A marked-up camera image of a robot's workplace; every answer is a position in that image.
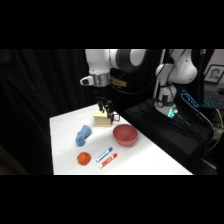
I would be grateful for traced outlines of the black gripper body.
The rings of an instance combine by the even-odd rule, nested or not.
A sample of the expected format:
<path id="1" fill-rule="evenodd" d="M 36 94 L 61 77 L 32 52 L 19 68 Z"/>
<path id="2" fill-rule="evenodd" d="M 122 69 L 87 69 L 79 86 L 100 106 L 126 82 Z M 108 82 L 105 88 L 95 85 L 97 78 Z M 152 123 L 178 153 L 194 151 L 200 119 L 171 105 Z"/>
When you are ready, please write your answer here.
<path id="1" fill-rule="evenodd" d="M 111 100 L 111 87 L 95 87 L 94 92 L 96 95 L 96 102 L 100 107 L 111 107 L 112 100 Z"/>

